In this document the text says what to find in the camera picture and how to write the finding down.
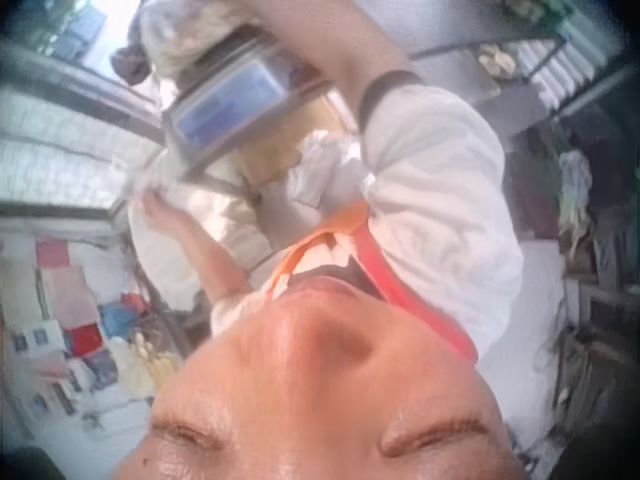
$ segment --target clothing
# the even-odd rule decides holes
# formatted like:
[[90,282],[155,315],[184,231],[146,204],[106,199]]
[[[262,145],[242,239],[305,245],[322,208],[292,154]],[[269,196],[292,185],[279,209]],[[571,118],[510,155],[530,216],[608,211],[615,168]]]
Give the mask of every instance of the clothing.
[[[368,226],[386,262],[420,299],[455,319],[481,357],[507,327],[522,272],[496,134],[456,95],[403,85],[372,109],[363,152],[376,176]],[[352,238],[335,234],[308,249],[293,272],[345,267],[353,252]],[[279,282],[274,295],[286,288]],[[259,308],[266,290],[216,304],[212,332]]]

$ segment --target man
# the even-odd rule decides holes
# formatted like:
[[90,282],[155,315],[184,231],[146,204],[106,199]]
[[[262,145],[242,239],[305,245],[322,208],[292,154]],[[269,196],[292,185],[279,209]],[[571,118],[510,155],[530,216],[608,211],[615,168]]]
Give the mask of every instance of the man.
[[260,292],[194,219],[145,194],[223,328],[157,398],[119,478],[522,478],[473,368],[522,268],[496,135],[349,0],[245,3],[358,112],[376,183]]

